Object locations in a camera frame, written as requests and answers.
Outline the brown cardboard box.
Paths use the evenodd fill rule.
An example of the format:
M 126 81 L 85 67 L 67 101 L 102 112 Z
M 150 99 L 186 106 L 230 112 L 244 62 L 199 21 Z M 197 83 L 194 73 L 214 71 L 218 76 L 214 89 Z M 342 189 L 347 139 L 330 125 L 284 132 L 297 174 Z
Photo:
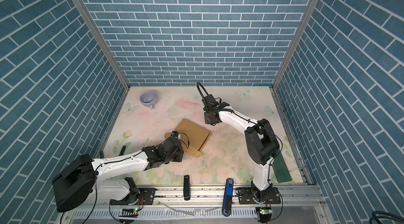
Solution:
M 188 119 L 183 119 L 174 131 L 181 135 L 184 153 L 195 158 L 203 155 L 201 151 L 211 136 L 210 131 Z

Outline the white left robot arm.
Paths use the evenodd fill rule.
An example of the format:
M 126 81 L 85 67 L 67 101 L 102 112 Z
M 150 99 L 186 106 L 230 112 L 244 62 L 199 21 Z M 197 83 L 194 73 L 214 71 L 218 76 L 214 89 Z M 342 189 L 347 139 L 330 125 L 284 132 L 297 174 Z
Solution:
M 181 162 L 183 147 L 189 141 L 182 141 L 185 133 L 173 131 L 170 137 L 157 146 L 144 147 L 141 151 L 124 156 L 92 159 L 89 155 L 77 157 L 57 174 L 53 181 L 56 208 L 68 212 L 82 203 L 111 201 L 113 205 L 142 205 L 141 195 L 132 178 L 113 181 L 129 172 L 150 170 L 162 164 Z

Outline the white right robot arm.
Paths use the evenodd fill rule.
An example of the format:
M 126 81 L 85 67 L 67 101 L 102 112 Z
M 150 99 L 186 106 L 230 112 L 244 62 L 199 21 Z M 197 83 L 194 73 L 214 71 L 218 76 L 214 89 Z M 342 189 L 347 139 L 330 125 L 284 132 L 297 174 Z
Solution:
M 272 191 L 272 163 L 281 154 L 282 141 L 274 133 L 268 120 L 252 119 L 237 112 L 221 98 L 208 93 L 200 82 L 196 83 L 196 87 L 204 105 L 205 124 L 214 126 L 226 123 L 244 134 L 248 154 L 255 163 L 251 194 L 256 202 L 265 202 Z

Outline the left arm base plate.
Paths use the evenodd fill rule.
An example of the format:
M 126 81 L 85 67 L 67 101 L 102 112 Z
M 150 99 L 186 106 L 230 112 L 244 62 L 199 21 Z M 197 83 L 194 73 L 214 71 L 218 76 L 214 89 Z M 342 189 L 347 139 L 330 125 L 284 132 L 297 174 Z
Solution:
M 140 188 L 139 192 L 129 192 L 123 199 L 109 201 L 112 206 L 144 206 L 152 205 L 155 197 L 155 188 Z

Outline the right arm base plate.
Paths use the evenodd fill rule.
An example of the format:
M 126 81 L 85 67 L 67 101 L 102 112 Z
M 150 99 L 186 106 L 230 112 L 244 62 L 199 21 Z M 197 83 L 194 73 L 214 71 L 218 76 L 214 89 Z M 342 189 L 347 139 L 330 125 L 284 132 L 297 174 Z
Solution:
M 279 205 L 282 203 L 278 188 L 272 187 L 264 191 L 263 196 L 253 193 L 251 187 L 238 187 L 235 189 L 236 196 L 240 205 L 269 204 Z

